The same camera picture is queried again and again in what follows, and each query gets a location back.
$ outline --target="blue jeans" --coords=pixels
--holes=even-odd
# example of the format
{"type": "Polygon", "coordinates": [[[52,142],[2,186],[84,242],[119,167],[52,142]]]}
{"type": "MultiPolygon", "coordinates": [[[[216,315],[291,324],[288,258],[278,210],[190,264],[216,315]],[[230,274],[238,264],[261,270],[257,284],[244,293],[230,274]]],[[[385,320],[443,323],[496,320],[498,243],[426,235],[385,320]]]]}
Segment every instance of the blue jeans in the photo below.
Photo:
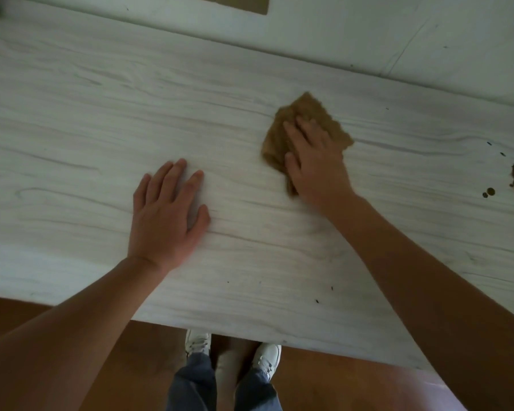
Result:
{"type": "MultiPolygon", "coordinates": [[[[193,353],[185,367],[173,377],[166,411],[215,411],[217,384],[212,361],[204,353],[193,353]]],[[[266,374],[252,368],[240,381],[234,395],[234,411],[282,411],[278,394],[266,374]]]]}

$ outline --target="white wall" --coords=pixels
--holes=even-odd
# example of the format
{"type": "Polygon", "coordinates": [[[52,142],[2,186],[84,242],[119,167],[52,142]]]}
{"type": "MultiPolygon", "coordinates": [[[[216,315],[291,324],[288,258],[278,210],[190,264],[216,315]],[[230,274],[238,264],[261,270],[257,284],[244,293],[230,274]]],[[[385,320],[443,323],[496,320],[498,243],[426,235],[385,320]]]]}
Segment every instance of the white wall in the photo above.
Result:
{"type": "Polygon", "coordinates": [[[514,104],[514,0],[36,0],[514,104]]]}

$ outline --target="table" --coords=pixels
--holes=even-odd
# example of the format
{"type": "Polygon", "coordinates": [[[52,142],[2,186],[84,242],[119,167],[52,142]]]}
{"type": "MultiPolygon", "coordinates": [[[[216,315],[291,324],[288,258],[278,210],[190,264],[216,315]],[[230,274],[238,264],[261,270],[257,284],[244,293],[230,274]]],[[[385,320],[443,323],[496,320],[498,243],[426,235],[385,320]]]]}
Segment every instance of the table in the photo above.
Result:
{"type": "Polygon", "coordinates": [[[260,158],[305,90],[356,140],[357,192],[514,312],[514,108],[23,0],[0,20],[0,297],[53,305],[106,273],[142,174],[186,157],[212,224],[136,319],[430,368],[260,158]]]}

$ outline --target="white sneaker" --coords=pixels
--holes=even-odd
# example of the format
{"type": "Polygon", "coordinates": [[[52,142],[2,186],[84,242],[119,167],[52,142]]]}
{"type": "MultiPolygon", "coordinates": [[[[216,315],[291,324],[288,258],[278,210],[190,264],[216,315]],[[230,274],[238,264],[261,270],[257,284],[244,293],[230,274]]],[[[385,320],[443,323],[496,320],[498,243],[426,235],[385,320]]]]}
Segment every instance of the white sneaker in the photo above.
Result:
{"type": "Polygon", "coordinates": [[[263,371],[268,377],[268,382],[270,382],[280,364],[281,354],[282,347],[280,345],[261,343],[253,357],[252,367],[263,371]]]}
{"type": "Polygon", "coordinates": [[[194,329],[187,330],[185,337],[185,352],[187,357],[192,353],[204,353],[209,356],[209,350],[212,348],[212,334],[205,333],[194,329]]]}

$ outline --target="finger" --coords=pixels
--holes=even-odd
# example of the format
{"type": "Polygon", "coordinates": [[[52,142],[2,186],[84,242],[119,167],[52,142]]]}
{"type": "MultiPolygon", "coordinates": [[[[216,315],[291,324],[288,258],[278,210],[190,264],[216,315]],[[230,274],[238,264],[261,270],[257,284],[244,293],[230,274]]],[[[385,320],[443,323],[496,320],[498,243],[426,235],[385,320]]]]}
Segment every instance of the finger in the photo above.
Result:
{"type": "Polygon", "coordinates": [[[162,187],[164,177],[169,173],[172,167],[173,163],[167,162],[165,163],[165,165],[158,169],[154,176],[152,176],[152,179],[148,184],[146,203],[153,203],[156,202],[156,200],[158,200],[158,197],[160,196],[160,188],[162,187]]]}
{"type": "Polygon", "coordinates": [[[200,185],[202,184],[202,180],[204,179],[204,172],[199,170],[194,173],[190,179],[188,179],[181,191],[177,195],[175,201],[180,202],[181,205],[186,207],[188,212],[188,208],[190,207],[192,200],[194,200],[194,195],[200,189],[200,185]]]}
{"type": "Polygon", "coordinates": [[[310,150],[310,144],[308,144],[308,141],[303,136],[301,131],[293,125],[292,123],[285,121],[284,122],[284,128],[288,134],[289,139],[292,141],[293,145],[295,146],[295,149],[299,153],[299,155],[302,155],[306,153],[308,150],[310,150]]]}
{"type": "Polygon", "coordinates": [[[308,138],[308,142],[315,148],[323,148],[322,138],[317,124],[311,124],[301,116],[297,116],[295,120],[297,121],[297,125],[299,128],[301,128],[302,132],[305,133],[306,138],[308,138]]]}
{"type": "Polygon", "coordinates": [[[209,216],[209,210],[206,205],[202,205],[198,208],[198,214],[196,216],[196,222],[191,230],[187,233],[187,243],[189,246],[194,249],[200,239],[204,236],[206,231],[208,230],[208,226],[211,222],[211,218],[209,216]]]}
{"type": "Polygon", "coordinates": [[[162,190],[160,192],[160,200],[164,200],[165,202],[173,201],[173,197],[175,195],[175,188],[177,187],[179,178],[185,171],[186,166],[187,160],[185,160],[184,158],[179,158],[177,163],[173,165],[173,167],[161,183],[162,190]]]}
{"type": "Polygon", "coordinates": [[[301,167],[293,153],[286,154],[286,169],[289,177],[295,183],[301,177],[301,167]]]}
{"type": "Polygon", "coordinates": [[[315,119],[311,119],[310,123],[316,128],[316,130],[320,133],[320,139],[322,140],[322,144],[324,144],[325,147],[329,147],[333,144],[333,140],[331,139],[331,136],[329,135],[329,132],[324,130],[315,119]]]}
{"type": "Polygon", "coordinates": [[[133,214],[137,214],[144,207],[144,203],[146,201],[146,194],[148,188],[148,182],[151,180],[151,175],[145,173],[141,181],[139,182],[139,186],[133,193],[133,214]]]}

